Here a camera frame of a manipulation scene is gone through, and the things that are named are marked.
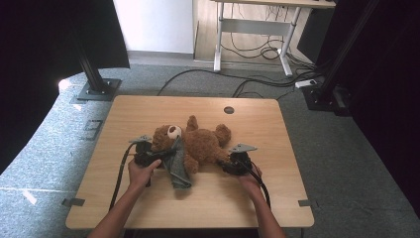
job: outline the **teddy bear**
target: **teddy bear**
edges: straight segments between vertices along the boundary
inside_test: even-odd
[[[231,134],[231,130],[224,124],[218,125],[215,131],[199,129],[197,119],[192,115],[185,129],[173,125],[156,128],[151,150],[168,150],[179,137],[184,147],[184,168],[189,174],[196,174],[202,163],[229,162],[229,154],[222,148],[231,140]]]

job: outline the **hand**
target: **hand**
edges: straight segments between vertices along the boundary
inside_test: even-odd
[[[253,164],[253,172],[260,176],[260,178],[263,175],[263,172],[260,170],[259,167]],[[244,190],[248,193],[248,195],[252,195],[254,192],[261,192],[260,184],[257,182],[257,180],[249,173],[247,173],[244,176],[239,176],[238,181],[241,184],[241,186],[244,188]]]
[[[148,167],[141,167],[137,165],[134,160],[129,162],[130,186],[132,189],[143,189],[148,183],[151,176],[161,163],[161,160],[156,160]]]

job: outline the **wooden tabletop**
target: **wooden tabletop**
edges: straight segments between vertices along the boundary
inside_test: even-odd
[[[227,114],[231,106],[235,112]],[[232,130],[226,150],[244,143],[257,147],[249,152],[262,170],[271,209],[283,227],[310,227],[311,208],[300,207],[307,199],[287,130],[273,99],[118,96],[106,119],[88,165],[77,198],[83,206],[72,206],[66,225],[89,229],[108,212],[115,182],[129,140],[152,135],[164,125],[186,127],[190,115],[200,128],[214,130],[224,123]],[[128,187],[125,168],[118,197]],[[189,190],[174,190],[167,171],[158,169],[135,205],[126,228],[239,228],[257,227],[254,207],[238,181],[214,165],[200,167],[191,176]]]
[[[241,3],[241,4],[256,4],[256,5],[275,5],[285,7],[306,7],[306,8],[335,8],[334,1],[326,0],[211,0],[223,3]]]

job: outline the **black curtain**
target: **black curtain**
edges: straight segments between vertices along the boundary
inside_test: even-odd
[[[129,67],[112,0],[0,3],[0,172],[50,111],[59,81],[82,72],[75,41],[99,68]]]
[[[420,4],[374,2],[330,83],[349,90],[354,120],[420,216]]]

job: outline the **gray cloth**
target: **gray cloth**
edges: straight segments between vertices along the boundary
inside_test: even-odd
[[[176,153],[167,160],[163,160],[163,166],[171,175],[174,189],[188,189],[191,187],[191,181],[183,164],[185,153],[180,137],[176,138],[172,148],[176,149]]]

